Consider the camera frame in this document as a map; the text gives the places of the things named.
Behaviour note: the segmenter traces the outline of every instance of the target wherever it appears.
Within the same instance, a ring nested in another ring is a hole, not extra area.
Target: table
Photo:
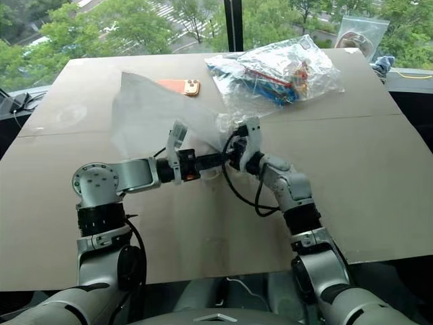
[[[346,91],[263,118],[262,151],[308,175],[322,222],[350,263],[431,254],[431,152],[359,52],[325,51]],[[196,100],[224,111],[203,61],[212,55],[69,61],[0,162],[0,290],[74,285],[78,197],[70,181],[85,163],[121,160],[110,142],[120,72],[200,79]],[[254,179],[232,178],[253,197]],[[263,196],[273,203],[269,192]],[[124,207],[139,214],[133,222],[146,245],[149,283],[290,268],[281,214],[258,218],[222,177],[131,194]]]

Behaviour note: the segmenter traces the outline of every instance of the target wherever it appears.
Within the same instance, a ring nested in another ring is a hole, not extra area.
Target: orange phone case
[[[200,82],[195,79],[164,79],[157,81],[160,85],[187,96],[197,96]]]

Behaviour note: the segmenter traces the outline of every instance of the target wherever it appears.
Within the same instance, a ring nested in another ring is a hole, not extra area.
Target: window
[[[390,21],[375,58],[395,66],[433,70],[432,0],[242,0],[244,49],[305,33],[334,47],[343,16]]]
[[[223,0],[2,0],[0,88],[50,85],[74,58],[224,50],[220,18]]]

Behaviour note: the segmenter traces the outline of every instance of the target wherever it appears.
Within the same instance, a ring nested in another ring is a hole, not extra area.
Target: plastic bag
[[[209,149],[206,143],[221,151],[225,138],[216,119],[216,112],[193,98],[138,74],[122,72],[120,92],[113,101],[112,141],[125,158],[153,154],[166,145],[168,132],[178,120],[188,127],[185,148],[200,147],[198,154],[203,154]]]
[[[309,35],[205,61],[228,109],[219,117],[223,131],[233,121],[344,90],[340,71]]]
[[[358,47],[371,61],[389,23],[389,20],[345,16],[335,47]]]

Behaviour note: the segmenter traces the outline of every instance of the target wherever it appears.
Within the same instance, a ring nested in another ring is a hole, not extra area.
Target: white cable
[[[246,285],[245,283],[243,283],[241,280],[239,280],[239,279],[231,279],[231,278],[229,278],[228,276],[226,277],[226,279],[227,279],[227,281],[234,281],[234,282],[237,282],[237,283],[241,284],[241,285],[245,288],[245,290],[248,291],[248,293],[249,293],[250,295],[252,295],[253,297],[257,297],[257,298],[259,298],[259,299],[260,299],[260,300],[265,304],[267,311],[271,311],[271,308],[269,308],[269,305],[268,305],[268,303],[266,302],[265,298],[263,298],[262,296],[260,296],[260,295],[258,295],[258,294],[256,294],[256,293],[253,293],[253,292],[250,290],[250,288],[248,288],[247,285]]]
[[[20,129],[22,129],[22,126],[21,126],[20,122],[18,122],[18,119],[16,118],[15,113],[16,113],[16,110],[14,110],[14,119],[16,121],[16,124],[18,124],[18,126],[20,127]]]

